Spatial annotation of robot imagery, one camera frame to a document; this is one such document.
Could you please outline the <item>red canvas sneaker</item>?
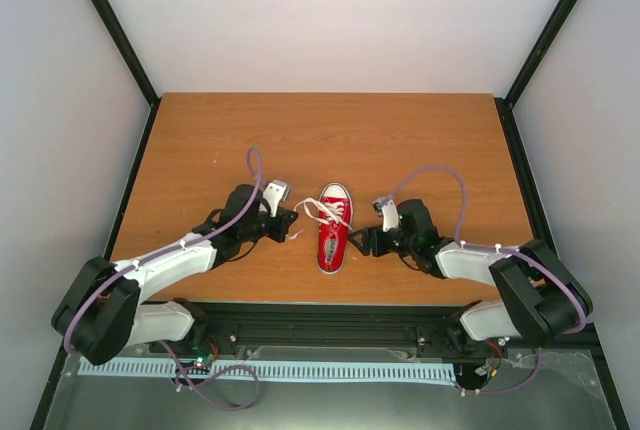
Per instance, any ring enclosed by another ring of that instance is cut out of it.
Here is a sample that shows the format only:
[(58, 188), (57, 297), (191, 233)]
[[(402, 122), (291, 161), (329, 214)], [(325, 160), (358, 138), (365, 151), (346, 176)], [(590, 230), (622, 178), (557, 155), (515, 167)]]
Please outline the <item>red canvas sneaker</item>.
[[(353, 204), (345, 186), (339, 183), (331, 183), (325, 187), (319, 200), (323, 203), (342, 202), (345, 204), (344, 219), (348, 223), (353, 220)], [(336, 274), (342, 268), (345, 259), (348, 235), (351, 230), (338, 226), (319, 224), (317, 265), (325, 274)]]

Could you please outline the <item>white shoelace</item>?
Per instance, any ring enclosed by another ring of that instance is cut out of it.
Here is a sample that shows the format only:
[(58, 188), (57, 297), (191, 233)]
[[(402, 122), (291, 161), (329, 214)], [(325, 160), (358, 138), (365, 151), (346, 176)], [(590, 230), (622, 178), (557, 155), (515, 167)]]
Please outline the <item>white shoelace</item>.
[(302, 209), (304, 213), (311, 219), (321, 225), (330, 225), (336, 223), (349, 230), (352, 229), (350, 223), (344, 219), (346, 206), (342, 202), (323, 203), (320, 200), (308, 197), (298, 202), (293, 211), (297, 212)]

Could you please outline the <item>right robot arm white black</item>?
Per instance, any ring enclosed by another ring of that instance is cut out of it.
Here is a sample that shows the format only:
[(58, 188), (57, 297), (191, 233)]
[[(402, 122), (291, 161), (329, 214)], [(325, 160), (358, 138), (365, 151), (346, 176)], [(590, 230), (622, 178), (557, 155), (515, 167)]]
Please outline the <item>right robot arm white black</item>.
[(435, 278), (469, 280), (497, 289), (498, 300), (472, 303), (456, 317), (454, 329), (464, 338), (519, 338), (545, 347), (586, 326), (592, 299), (545, 242), (483, 246), (443, 237), (420, 199), (400, 204), (378, 199), (374, 209), (382, 223), (349, 234), (361, 254), (394, 253), (411, 258), (417, 271)]

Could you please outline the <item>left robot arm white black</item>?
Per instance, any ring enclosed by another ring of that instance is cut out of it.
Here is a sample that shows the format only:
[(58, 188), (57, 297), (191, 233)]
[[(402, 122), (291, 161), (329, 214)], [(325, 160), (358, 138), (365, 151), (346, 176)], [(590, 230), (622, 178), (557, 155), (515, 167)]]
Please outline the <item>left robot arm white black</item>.
[(94, 365), (126, 347), (156, 341), (175, 342), (190, 353), (201, 350), (208, 340), (204, 312), (184, 298), (155, 304), (150, 297), (246, 257), (262, 238), (284, 242), (298, 218), (282, 206), (289, 193), (289, 185), (279, 180), (263, 189), (241, 184), (224, 208), (174, 243), (132, 259), (88, 260), (51, 319), (66, 350)]

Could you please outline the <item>green lit circuit board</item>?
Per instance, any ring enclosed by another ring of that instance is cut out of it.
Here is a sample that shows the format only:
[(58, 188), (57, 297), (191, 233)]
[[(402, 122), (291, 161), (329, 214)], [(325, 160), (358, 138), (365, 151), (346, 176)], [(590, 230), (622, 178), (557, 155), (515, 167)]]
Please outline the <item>green lit circuit board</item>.
[(217, 343), (212, 339), (208, 339), (198, 348), (196, 357), (188, 364), (187, 369), (190, 372), (208, 374), (218, 356), (219, 348)]

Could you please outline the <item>black aluminium rail base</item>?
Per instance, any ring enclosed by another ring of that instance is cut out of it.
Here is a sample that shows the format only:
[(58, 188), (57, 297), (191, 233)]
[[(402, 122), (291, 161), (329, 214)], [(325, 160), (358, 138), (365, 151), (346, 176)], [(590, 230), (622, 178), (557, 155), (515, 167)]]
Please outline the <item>black aluminium rail base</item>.
[(197, 350), (171, 341), (137, 344), (125, 354), (171, 358), (176, 385), (221, 380), (261, 382), (251, 361), (443, 363), (454, 367), (454, 385), (484, 391), (510, 370), (555, 371), (591, 386), (593, 329), (564, 336), (538, 351), (519, 338), (473, 342), (454, 329), (457, 306), (349, 306), (210, 303), (198, 307), (208, 319), (208, 339), (219, 356), (208, 374), (190, 372)]

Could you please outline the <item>left black frame post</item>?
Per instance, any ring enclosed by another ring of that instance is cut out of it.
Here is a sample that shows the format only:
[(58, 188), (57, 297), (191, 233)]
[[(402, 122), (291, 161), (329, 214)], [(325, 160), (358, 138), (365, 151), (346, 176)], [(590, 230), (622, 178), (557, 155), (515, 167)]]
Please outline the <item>left black frame post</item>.
[(159, 105), (158, 96), (110, 0), (90, 0), (147, 105)]

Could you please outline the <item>black frame post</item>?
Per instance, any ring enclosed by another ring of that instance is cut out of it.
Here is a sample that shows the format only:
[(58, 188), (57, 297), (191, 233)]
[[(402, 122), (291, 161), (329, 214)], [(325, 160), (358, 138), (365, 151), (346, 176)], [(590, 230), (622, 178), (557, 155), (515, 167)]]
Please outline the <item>black frame post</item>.
[(512, 112), (532, 80), (579, 0), (558, 0), (533, 47), (518, 71), (506, 96), (506, 108)]
[(110, 0), (90, 0), (147, 105), (159, 105), (158, 96)]

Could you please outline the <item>right black frame post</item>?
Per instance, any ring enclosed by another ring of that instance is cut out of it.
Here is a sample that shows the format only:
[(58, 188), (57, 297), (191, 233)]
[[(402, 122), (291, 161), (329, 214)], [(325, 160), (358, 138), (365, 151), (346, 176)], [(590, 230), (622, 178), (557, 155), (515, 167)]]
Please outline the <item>right black frame post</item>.
[(512, 112), (532, 80), (579, 0), (558, 0), (533, 47), (518, 71), (506, 96), (506, 108)]

